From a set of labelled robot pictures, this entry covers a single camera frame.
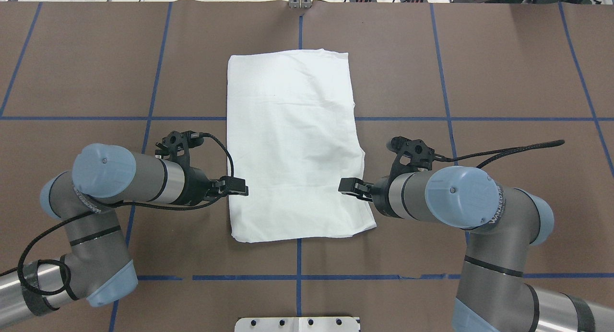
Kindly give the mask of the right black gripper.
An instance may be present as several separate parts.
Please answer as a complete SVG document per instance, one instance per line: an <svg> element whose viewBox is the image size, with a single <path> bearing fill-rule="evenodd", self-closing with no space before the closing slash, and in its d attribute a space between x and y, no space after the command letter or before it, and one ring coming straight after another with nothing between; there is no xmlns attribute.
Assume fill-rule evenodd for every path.
<svg viewBox="0 0 614 332"><path fill-rule="evenodd" d="M342 178L338 186L339 193L362 201L372 201L381 215L393 217L389 191L389 176L380 178L376 183L369 183L359 178Z"/></svg>

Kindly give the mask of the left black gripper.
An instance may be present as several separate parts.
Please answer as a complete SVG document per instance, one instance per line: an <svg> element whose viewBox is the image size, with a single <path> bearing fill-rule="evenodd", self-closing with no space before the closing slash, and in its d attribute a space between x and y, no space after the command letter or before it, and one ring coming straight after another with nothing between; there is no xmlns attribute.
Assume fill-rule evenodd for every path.
<svg viewBox="0 0 614 332"><path fill-rule="evenodd" d="M182 167L184 171L184 187L180 194L180 206L208 207L228 196L248 196L248 186L245 179L238 177L221 177L218 188L216 180L206 177L204 171L192 166Z"/></svg>

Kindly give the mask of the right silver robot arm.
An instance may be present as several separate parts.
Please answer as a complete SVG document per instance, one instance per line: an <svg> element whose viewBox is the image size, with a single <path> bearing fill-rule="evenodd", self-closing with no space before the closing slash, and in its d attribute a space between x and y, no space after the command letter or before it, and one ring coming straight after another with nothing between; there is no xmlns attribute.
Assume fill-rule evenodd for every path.
<svg viewBox="0 0 614 332"><path fill-rule="evenodd" d="M614 329L612 308L525 282L529 247L554 229L554 212L542 198L472 166L392 174L377 183L342 178L338 190L386 216L469 233L452 313L456 332Z"/></svg>

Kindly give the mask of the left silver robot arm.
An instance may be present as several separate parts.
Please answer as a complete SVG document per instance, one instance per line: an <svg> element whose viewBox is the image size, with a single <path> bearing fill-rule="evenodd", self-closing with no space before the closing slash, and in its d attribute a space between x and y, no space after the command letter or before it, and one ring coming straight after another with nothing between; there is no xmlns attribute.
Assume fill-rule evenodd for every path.
<svg viewBox="0 0 614 332"><path fill-rule="evenodd" d="M1 275L1 326L81 299L105 306L136 288L117 208L191 211L227 196L247 196L245 180L233 171L212 179L191 166L190 150L205 137L197 132L186 140L173 132L156 144L154 156L101 143L83 148L71 170L40 192L42 209L59 224L29 242L15 269Z"/></svg>

